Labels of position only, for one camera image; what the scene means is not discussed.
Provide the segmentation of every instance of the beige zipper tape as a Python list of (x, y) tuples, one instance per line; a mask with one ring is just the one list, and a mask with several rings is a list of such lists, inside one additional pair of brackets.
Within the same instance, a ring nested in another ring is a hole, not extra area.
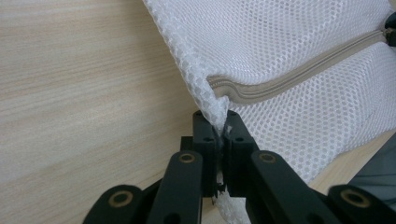
[(288, 72), (282, 77), (257, 84), (245, 85), (232, 82), (227, 77), (208, 77), (210, 87), (217, 97), (227, 95), (231, 101), (238, 104), (253, 104), (268, 100), (280, 93), (302, 83), (310, 77), (340, 63), (353, 54), (368, 48), (377, 42), (387, 42), (381, 31), (374, 31), (354, 38), (341, 46), (327, 50), (307, 63)]

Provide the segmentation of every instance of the zipper teeth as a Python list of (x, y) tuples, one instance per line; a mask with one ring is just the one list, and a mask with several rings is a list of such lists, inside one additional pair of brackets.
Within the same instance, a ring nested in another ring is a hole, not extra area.
[[(268, 94), (272, 94), (275, 91), (286, 91), (289, 88), (295, 86), (294, 84), (300, 83), (300, 80), (302, 81), (312, 77), (309, 76), (307, 77), (306, 75), (310, 75), (309, 73), (321, 66), (324, 66), (326, 62), (337, 58), (338, 56), (342, 56), (344, 53), (348, 52), (350, 49), (354, 49), (354, 47), (360, 45), (361, 43), (364, 43), (366, 41), (370, 41), (371, 39), (377, 38), (379, 36), (382, 36), (383, 33), (380, 31), (374, 31), (371, 32), (365, 36), (362, 36), (359, 39), (356, 39), (355, 41), (346, 44), (345, 46), (341, 47), (340, 49), (335, 49), (334, 51), (328, 53), (325, 55), (323, 58), (320, 58), (317, 61), (309, 62), (310, 64), (304, 68), (302, 71), (297, 72), (296, 74), (293, 74), (293, 71), (301, 69), (301, 67), (297, 67), (293, 69), (290, 73), (292, 73), (291, 76), (282, 78), (278, 82), (275, 82), (274, 85), (270, 87), (266, 87), (262, 90), (242, 90), (246, 89), (249, 87), (258, 87), (261, 84), (254, 84), (254, 85), (245, 85), (245, 84), (240, 84), (240, 83), (235, 83), (232, 82), (230, 79), (226, 77), (209, 77), (207, 80), (209, 82), (210, 87), (214, 90), (215, 88), (219, 87), (228, 87), (234, 90), (234, 92), (240, 97), (241, 99), (248, 99), (248, 100), (253, 100), (258, 99), (258, 98), (264, 98)], [(240, 101), (238, 99), (233, 99), (237, 103), (241, 102), (244, 103), (243, 100)]]

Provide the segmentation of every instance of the mesh laundry bag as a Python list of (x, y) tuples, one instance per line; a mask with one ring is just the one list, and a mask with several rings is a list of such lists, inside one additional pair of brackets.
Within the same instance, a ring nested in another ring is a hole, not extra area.
[[(221, 132), (238, 112), (260, 149), (305, 181), (396, 127), (388, 0), (145, 0), (188, 89)], [(242, 199), (221, 195), (228, 223)]]

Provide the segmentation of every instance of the white mesh fabric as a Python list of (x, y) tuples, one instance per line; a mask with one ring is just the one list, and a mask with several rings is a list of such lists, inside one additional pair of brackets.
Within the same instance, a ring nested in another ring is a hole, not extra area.
[(382, 26), (387, 0), (145, 0), (196, 104), (219, 129), (227, 99), (206, 82), (243, 84), (282, 76), (353, 37)]
[[(260, 149), (281, 154), (309, 182), (338, 153), (396, 126), (395, 53), (375, 44), (254, 105), (216, 98), (206, 78), (260, 84), (378, 30), (387, 0), (145, 0), (205, 117), (222, 129), (240, 113)], [(240, 199), (219, 197), (228, 223), (248, 223)]]
[[(340, 152), (396, 127), (396, 52), (377, 43), (255, 105), (235, 105), (260, 149), (311, 181)], [(248, 223), (245, 200), (217, 201), (228, 223)]]

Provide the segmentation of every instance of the light wood grain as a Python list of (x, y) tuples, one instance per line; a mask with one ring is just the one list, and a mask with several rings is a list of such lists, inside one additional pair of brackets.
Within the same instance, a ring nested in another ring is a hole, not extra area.
[[(105, 190), (146, 188), (196, 109), (141, 1), (1, 1), (0, 223), (81, 223)], [(203, 223), (224, 223), (210, 199)]]

